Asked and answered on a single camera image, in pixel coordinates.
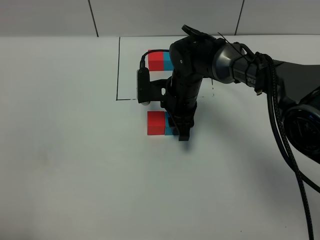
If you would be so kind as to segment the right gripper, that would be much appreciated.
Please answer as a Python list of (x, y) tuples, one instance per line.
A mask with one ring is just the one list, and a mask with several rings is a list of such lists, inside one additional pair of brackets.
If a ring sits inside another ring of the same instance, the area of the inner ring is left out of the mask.
[(173, 72), (167, 81), (165, 100), (161, 102), (161, 107), (180, 118), (177, 122), (181, 122), (178, 125), (178, 140), (181, 142), (190, 138), (201, 83), (202, 75), (198, 73), (183, 76)]

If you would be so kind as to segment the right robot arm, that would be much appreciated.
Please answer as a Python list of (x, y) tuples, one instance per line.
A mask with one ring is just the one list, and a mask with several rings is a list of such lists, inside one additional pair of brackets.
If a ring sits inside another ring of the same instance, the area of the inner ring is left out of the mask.
[(199, 87), (204, 78), (223, 84), (243, 83), (266, 94), (276, 139), (320, 160), (320, 67), (278, 61), (187, 25), (187, 37), (169, 47), (173, 72), (166, 88), (165, 108), (181, 141), (194, 125)]

